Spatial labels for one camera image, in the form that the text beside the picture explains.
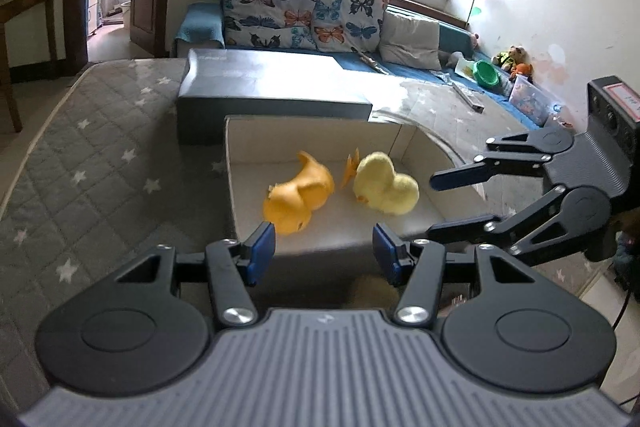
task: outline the black cable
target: black cable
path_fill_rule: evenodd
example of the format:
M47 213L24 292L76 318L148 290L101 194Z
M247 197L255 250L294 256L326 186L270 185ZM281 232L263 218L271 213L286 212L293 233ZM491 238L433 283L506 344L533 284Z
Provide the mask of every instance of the black cable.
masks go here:
M629 398L628 400L625 400L624 402L620 402L618 405L619 406L623 406L623 405L629 403L630 401L638 399L638 398L640 398L640 393L636 394L635 396L632 396L631 398Z
M629 304L629 299L631 298L631 288L629 288L628 292L626 292L625 302L622 304L622 308L620 308L620 313L618 314L618 318L613 323L613 329L615 330L620 324L620 320L622 320L622 315L625 314L626 306Z

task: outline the blue sofa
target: blue sofa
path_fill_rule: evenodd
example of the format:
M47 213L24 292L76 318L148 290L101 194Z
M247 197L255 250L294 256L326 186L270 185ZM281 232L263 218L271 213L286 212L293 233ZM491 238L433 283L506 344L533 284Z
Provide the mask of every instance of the blue sofa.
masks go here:
M387 7L389 11L395 11L398 13L415 15L412 12L408 12L407 10L403 10L394 6ZM172 45L172 57L179 56L179 44L183 48L188 48L189 46L196 47L205 47L205 48L234 48L234 49L248 49L252 50L254 48L247 48L244 46L227 46L225 44L225 38L223 34L224 28L224 19L223 19L223 11L220 4L217 3L205 3L199 2L195 4L191 4L187 9L187 14L180 25L180 29L178 29L178 33L175 36L174 44ZM455 26L451 26L447 23L440 22L440 42L438 45L440 51L453 53L453 52L462 52L466 58L474 59L474 60L487 60L488 57L485 55L474 52L470 36L467 32L461 30L460 28L456 28ZM274 53L306 53L306 54L323 54L322 52L312 51L312 50L299 50L299 49L278 49L274 51ZM366 64L364 64L358 57L358 55L353 53L331 53L330 54L334 59L341 65L341 67L345 70L355 70L355 71L372 71ZM392 64L390 62L384 62L382 58L378 54L371 54L371 57L378 61L382 67L386 68L390 73L395 76L403 76L406 78L412 78L415 80L421 80L423 82L433 82L435 84L444 84L444 81L433 74L428 70L418 70L415 68L410 68L407 66L401 66L399 64ZM498 74L501 75L502 85L508 86L508 80L506 74L496 68ZM470 82L466 78L463 78L450 68L444 68L442 70L443 73L449 73L452 78L456 81L459 81L465 87L473 91L479 91L487 94L491 97L495 102L501 105L506 111L511 113L519 122L521 122L528 129L536 129L538 126L529 118L527 118L524 114L518 111L513 105L509 103L508 97L509 94L506 92L504 94L497 94L495 92L491 92L482 87L479 87L478 84L474 82Z

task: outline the red and white label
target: red and white label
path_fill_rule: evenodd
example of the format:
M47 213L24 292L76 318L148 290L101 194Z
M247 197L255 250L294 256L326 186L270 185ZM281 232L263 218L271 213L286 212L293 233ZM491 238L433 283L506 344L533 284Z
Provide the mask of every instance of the red and white label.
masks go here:
M640 96L622 83L605 86L605 89L631 118L640 122Z

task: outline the white bucket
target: white bucket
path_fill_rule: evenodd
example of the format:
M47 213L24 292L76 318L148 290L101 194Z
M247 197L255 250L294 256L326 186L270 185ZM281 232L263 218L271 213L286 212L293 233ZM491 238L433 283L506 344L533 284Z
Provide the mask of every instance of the white bucket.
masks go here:
M131 28L131 1L124 2L120 5L122 8L122 21L124 22L124 29Z

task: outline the orange butterfly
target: orange butterfly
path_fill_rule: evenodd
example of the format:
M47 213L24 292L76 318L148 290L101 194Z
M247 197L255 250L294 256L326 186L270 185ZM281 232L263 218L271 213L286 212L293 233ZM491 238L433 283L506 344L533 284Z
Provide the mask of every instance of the orange butterfly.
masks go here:
M311 12L303 11L293 12L291 10L286 10L284 12L284 25L285 28L289 28L290 26L298 26L297 23L303 23L307 28L311 28Z
M314 31L318 35L318 38L324 44L327 44L331 39L335 39L340 44L344 44L344 28L342 26L335 26L334 28L314 28Z

